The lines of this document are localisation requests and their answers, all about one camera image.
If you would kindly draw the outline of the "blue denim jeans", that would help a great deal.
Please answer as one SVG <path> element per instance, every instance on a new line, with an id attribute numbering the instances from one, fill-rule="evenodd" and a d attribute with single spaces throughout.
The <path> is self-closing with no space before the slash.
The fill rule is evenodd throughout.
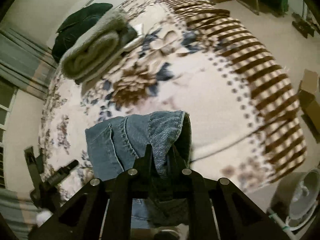
<path id="1" fill-rule="evenodd" d="M 152 177 L 154 194 L 148 199 L 133 199 L 133 228 L 158 228 L 188 224 L 185 199 L 173 199 L 168 175 L 167 154 L 175 146 L 189 163 L 191 123 L 184 111 L 160 111 L 148 115 L 119 116 L 100 122 L 85 131 L 87 153 L 94 175 L 101 180 L 116 178 L 133 168 L 136 159 L 152 146 L 156 174 Z"/>

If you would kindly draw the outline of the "teal laundry rack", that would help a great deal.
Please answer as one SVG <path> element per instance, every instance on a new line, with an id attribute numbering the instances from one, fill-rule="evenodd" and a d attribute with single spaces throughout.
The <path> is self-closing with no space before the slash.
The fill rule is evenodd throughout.
<path id="1" fill-rule="evenodd" d="M 312 210 L 309 210 L 306 215 L 299 219 L 292 219 L 289 216 L 282 220 L 277 213 L 275 213 L 270 207 L 267 209 L 268 216 L 278 224 L 281 229 L 288 235 L 289 239 L 297 239 L 294 234 L 295 231 L 301 229 L 311 218 Z"/>

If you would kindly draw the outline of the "silver lined waste bin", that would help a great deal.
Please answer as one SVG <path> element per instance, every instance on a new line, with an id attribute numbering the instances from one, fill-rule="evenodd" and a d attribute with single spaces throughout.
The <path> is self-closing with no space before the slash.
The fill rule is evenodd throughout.
<path id="1" fill-rule="evenodd" d="M 314 205 L 319 194 L 319 169 L 292 172 L 278 184 L 271 202 L 291 219 L 302 218 Z"/>

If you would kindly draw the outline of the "floral bed blanket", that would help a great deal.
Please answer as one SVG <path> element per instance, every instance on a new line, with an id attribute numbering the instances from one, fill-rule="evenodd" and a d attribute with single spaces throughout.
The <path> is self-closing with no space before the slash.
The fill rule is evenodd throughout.
<path id="1" fill-rule="evenodd" d="M 128 0 L 143 42 L 86 85 L 57 70 L 42 112 L 42 178 L 74 159 L 59 191 L 68 200 L 93 177 L 85 130 L 118 116 L 187 112 L 191 166 L 245 192 L 302 165 L 306 142 L 289 77 L 266 47 L 225 9 L 201 0 Z"/>

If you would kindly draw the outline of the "grey-green window curtain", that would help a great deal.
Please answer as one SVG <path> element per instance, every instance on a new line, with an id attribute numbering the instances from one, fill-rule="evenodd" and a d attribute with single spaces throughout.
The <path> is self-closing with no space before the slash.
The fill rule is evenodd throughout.
<path id="1" fill-rule="evenodd" d="M 44 100 L 57 63 L 51 50 L 8 25 L 1 26 L 1 77 Z"/>

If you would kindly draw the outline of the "grey folded fleece blanket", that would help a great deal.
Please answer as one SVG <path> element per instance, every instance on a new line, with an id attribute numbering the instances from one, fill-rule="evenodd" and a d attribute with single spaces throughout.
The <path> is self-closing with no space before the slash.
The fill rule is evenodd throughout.
<path id="1" fill-rule="evenodd" d="M 61 72 L 77 84 L 87 82 L 106 70 L 137 36 L 125 10 L 111 9 L 64 53 Z"/>

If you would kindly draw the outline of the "small open cardboard box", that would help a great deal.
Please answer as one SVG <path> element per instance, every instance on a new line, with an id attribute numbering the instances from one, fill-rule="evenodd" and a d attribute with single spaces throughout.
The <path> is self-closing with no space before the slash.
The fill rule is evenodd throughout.
<path id="1" fill-rule="evenodd" d="M 317 72 L 304 69 L 303 78 L 299 84 L 298 98 L 308 122 L 319 134 L 319 75 Z"/>

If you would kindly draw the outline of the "white folded cloth under fleece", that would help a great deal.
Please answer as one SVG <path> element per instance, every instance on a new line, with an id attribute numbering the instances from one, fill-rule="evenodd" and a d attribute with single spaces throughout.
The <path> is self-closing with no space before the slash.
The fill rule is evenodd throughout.
<path id="1" fill-rule="evenodd" d="M 143 23 L 134 25 L 133 27 L 131 25 L 128 25 L 124 35 L 120 38 L 115 50 L 105 59 L 103 59 L 101 63 L 94 67 L 93 70 L 90 70 L 88 74 L 86 74 L 84 77 L 75 80 L 75 83 L 77 85 L 87 83 L 95 79 L 96 77 L 100 76 L 105 71 L 111 69 L 116 64 L 116 61 L 119 60 L 121 54 L 128 53 L 129 51 L 139 46 L 142 42 L 143 37 Z"/>

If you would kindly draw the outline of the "dark green velvet comforter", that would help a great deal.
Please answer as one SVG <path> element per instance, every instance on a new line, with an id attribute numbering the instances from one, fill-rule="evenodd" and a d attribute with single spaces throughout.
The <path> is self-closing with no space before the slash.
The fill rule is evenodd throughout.
<path id="1" fill-rule="evenodd" d="M 91 29 L 111 8 L 110 3 L 94 3 L 69 15 L 57 30 L 57 37 L 52 48 L 52 56 L 59 63 L 64 53 L 77 39 Z"/>

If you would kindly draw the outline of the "dark slippers on floor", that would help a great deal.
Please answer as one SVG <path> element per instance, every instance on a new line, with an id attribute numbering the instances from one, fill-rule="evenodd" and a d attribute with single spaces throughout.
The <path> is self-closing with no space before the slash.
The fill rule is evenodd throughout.
<path id="1" fill-rule="evenodd" d="M 311 27 L 308 22 L 303 20 L 301 16 L 295 12 L 292 13 L 293 21 L 292 25 L 293 27 L 302 34 L 303 37 L 308 38 L 308 35 L 314 37 L 315 30 Z"/>

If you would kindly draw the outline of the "window with white frame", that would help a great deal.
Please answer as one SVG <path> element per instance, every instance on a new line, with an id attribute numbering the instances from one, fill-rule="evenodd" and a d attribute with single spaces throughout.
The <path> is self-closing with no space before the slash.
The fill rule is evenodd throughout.
<path id="1" fill-rule="evenodd" d="M 17 94 L 17 87 L 1 77 L 1 189 L 6 188 L 4 172 L 5 136 L 8 130 L 9 118 Z"/>

